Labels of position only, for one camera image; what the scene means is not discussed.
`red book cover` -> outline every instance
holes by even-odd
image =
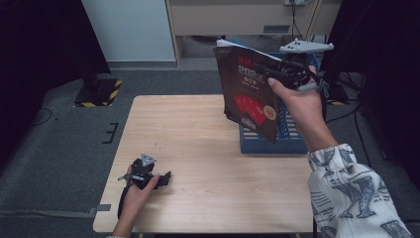
[[[225,100],[226,117],[275,144],[279,98],[256,64],[276,66],[279,59],[240,46],[213,49]]]

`sleeve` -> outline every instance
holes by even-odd
[[[312,209],[323,237],[413,237],[382,178],[358,164],[349,145],[313,152],[308,160]]]

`shirt cuff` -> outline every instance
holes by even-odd
[[[325,148],[309,154],[309,165],[313,172],[346,169],[356,163],[355,153],[348,144]]]

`metal bracket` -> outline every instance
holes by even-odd
[[[306,41],[299,41],[295,39],[293,42],[280,47],[281,53],[314,53],[314,52],[325,52],[333,50],[333,44],[321,44]]]
[[[146,167],[148,165],[154,164],[157,161],[157,159],[155,159],[155,158],[153,158],[151,156],[148,156],[145,153],[142,153],[141,159],[142,159],[142,165],[143,165],[143,167]]]
[[[284,0],[284,5],[286,5],[286,6],[291,6],[291,5],[303,6],[303,5],[309,4],[311,1],[312,0]]]

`white wall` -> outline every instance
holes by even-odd
[[[164,0],[82,0],[107,61],[175,61]]]

